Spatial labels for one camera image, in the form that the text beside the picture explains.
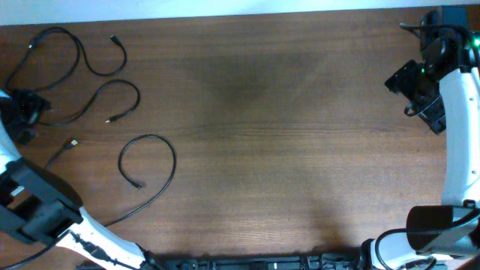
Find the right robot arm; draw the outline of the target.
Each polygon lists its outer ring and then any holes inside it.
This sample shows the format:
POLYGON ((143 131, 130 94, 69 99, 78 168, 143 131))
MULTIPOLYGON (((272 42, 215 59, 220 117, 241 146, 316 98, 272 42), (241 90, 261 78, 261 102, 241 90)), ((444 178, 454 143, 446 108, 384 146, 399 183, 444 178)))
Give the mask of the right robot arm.
POLYGON ((440 269, 479 255, 479 33, 463 7, 442 6, 400 28, 420 41, 422 60, 385 81, 408 101, 404 113, 446 137, 440 205, 411 208, 406 226, 364 241, 353 269, 440 269))

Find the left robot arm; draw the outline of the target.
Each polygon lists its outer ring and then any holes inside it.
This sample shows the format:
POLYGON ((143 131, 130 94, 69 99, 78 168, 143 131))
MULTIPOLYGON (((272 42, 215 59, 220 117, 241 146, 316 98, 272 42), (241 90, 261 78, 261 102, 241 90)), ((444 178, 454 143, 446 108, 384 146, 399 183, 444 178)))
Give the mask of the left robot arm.
POLYGON ((19 118, 19 105, 2 92, 1 231, 26 244, 66 248, 104 269, 162 269, 151 252, 91 217, 68 183, 18 152, 8 124, 19 118))

